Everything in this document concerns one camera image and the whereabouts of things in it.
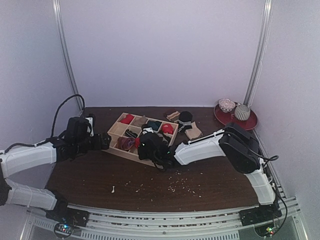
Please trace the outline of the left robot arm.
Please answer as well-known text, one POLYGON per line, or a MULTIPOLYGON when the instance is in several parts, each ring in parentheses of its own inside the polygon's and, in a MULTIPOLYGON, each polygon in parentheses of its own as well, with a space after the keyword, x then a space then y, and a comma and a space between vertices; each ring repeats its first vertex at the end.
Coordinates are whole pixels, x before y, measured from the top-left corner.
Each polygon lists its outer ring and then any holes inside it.
POLYGON ((89 151, 107 150, 111 136, 94 132, 95 118, 71 117, 66 130, 35 143, 14 143, 0 153, 0 204, 13 204, 52 211, 61 222, 72 218, 68 203, 58 194, 13 182, 10 176, 34 167, 74 160, 89 151))

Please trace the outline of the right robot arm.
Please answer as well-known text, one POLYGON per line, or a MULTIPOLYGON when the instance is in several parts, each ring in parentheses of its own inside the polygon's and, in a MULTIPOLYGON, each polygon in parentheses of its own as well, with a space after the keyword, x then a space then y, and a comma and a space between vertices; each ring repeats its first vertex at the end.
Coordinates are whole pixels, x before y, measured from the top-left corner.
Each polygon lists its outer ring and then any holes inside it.
POLYGON ((137 151, 140 160, 150 160, 160 171, 208 158, 226 157, 233 168, 251 183, 261 205, 256 210, 258 219, 266 221, 276 212, 276 189, 266 167, 268 162, 279 157, 264 157, 258 140, 234 122, 208 136, 182 142, 176 147, 165 144, 158 134, 143 130, 137 151))

